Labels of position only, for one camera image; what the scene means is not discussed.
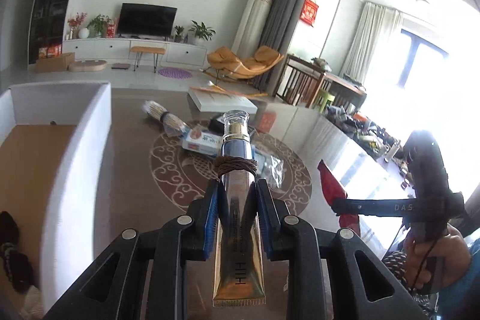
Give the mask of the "person right hand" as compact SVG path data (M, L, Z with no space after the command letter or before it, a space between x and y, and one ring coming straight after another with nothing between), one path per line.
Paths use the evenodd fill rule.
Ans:
M404 241L407 253L404 277L409 288L421 290L432 279L438 280L436 290L452 285L463 278L471 264L472 255L461 233L451 224L448 234L437 241L421 243L410 230ZM436 258L442 262L442 271L429 271L426 263Z

